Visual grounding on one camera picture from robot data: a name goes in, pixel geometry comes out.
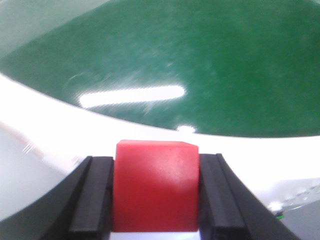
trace gray surface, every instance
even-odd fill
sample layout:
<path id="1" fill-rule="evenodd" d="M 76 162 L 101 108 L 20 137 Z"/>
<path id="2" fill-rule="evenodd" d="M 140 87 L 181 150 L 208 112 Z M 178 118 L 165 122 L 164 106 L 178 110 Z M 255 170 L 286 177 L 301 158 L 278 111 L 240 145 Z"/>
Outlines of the gray surface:
<path id="1" fill-rule="evenodd" d="M 320 239 L 320 200 L 286 211 L 281 220 L 302 240 Z"/>
<path id="2" fill-rule="evenodd" d="M 0 221 L 33 203 L 65 176 L 0 128 Z"/>

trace green surface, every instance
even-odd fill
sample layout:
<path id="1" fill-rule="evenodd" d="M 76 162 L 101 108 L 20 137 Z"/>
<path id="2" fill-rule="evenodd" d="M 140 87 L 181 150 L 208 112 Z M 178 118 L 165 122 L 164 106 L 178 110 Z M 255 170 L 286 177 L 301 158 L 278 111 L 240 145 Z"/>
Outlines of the green surface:
<path id="1" fill-rule="evenodd" d="M 151 126 L 319 135 L 320 4 L 111 0 L 7 55 L 0 71 L 76 106 L 88 92 L 184 86 L 179 99 L 90 108 Z"/>

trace red cube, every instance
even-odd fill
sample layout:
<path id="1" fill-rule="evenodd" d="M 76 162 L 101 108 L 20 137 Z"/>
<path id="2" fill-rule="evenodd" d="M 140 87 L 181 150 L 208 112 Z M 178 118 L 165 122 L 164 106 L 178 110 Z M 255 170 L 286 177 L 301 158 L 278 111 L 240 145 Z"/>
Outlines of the red cube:
<path id="1" fill-rule="evenodd" d="M 112 230 L 197 231 L 198 188 L 197 146 L 122 140 L 114 164 Z"/>

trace white surface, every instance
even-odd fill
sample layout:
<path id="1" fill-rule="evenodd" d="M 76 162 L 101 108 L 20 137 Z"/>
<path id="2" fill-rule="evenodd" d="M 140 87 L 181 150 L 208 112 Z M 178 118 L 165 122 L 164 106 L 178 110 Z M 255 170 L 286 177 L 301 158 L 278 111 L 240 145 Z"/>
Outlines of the white surface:
<path id="1" fill-rule="evenodd" d="M 0 125 L 0 221 L 33 203 L 65 177 L 42 162 L 41 152 L 31 147 L 24 150 L 26 145 L 32 143 Z"/>
<path id="2" fill-rule="evenodd" d="M 14 82 L 1 73 L 0 122 L 32 142 L 31 152 L 42 152 L 41 164 L 63 175 L 70 173 L 88 155 L 114 157 L 116 144 L 122 139 L 132 139 L 184 141 L 198 145 L 200 153 L 222 153 L 233 171 L 266 206 L 297 196 L 301 190 L 315 184 L 312 178 L 320 177 L 320 136 L 227 137 L 145 126 L 66 104 Z M 22 149 L 28 151 L 28 144 L 21 146 Z M 12 173 L 8 167 L 1 170 Z M 37 171 L 34 174 L 41 179 L 42 187 L 51 189 L 53 182 L 49 183 L 48 176 Z M 1 207 L 11 204 L 11 212 L 14 213 L 45 192 L 42 188 L 28 201 L 20 198 L 15 204 L 14 201 L 2 201 Z M 125 239 L 126 235 L 122 234 L 113 233 L 111 239 Z M 134 233 L 128 238 L 142 239 L 142 236 L 146 235 Z M 199 236 L 195 233 L 168 233 L 155 234 L 152 239 L 195 240 Z"/>

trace black plastic part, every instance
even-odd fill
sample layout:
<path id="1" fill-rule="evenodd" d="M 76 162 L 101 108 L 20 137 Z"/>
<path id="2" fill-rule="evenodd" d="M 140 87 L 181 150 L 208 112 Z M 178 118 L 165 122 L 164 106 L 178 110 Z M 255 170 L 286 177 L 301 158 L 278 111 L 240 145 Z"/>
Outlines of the black plastic part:
<path id="1" fill-rule="evenodd" d="M 216 155 L 200 155 L 202 240 L 249 240 L 250 235 Z"/>
<path id="2" fill-rule="evenodd" d="M 1 240 L 65 240 L 91 157 L 36 202 L 0 222 Z"/>
<path id="3" fill-rule="evenodd" d="M 201 154 L 200 171 L 201 240 L 299 240 L 246 188 L 221 154 Z"/>
<path id="4" fill-rule="evenodd" d="M 107 240 L 111 231 L 112 157 L 93 157 L 69 228 L 69 240 Z"/>

